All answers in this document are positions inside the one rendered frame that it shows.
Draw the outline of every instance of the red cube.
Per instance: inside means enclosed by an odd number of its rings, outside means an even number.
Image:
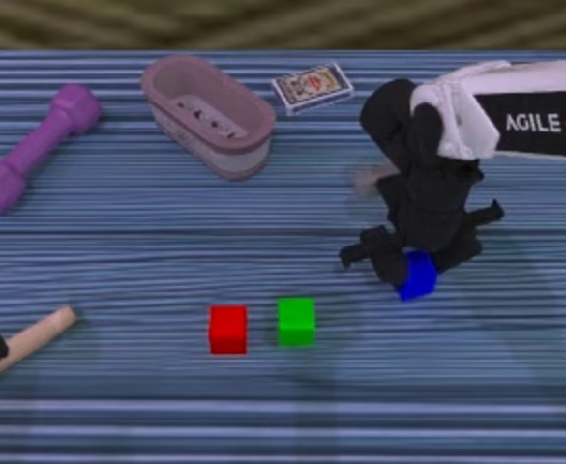
[[[245,306],[209,308],[209,347],[213,355],[246,354],[248,311]]]

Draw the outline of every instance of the dumbbell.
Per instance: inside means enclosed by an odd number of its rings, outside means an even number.
[[[59,90],[45,119],[0,159],[0,215],[22,196],[35,166],[68,136],[91,129],[101,112],[100,102],[86,87],[68,84]]]

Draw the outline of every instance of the deck of cards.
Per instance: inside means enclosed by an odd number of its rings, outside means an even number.
[[[353,97],[353,85],[336,63],[284,75],[272,81],[287,116]]]

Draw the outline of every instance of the oval bin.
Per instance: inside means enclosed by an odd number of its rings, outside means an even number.
[[[274,109],[207,61],[167,56],[145,70],[141,88],[161,131],[220,176],[244,180],[267,162]]]

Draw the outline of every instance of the wooden stick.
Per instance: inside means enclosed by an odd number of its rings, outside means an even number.
[[[8,340],[10,353],[0,361],[0,373],[22,361],[67,330],[78,318],[65,305]]]

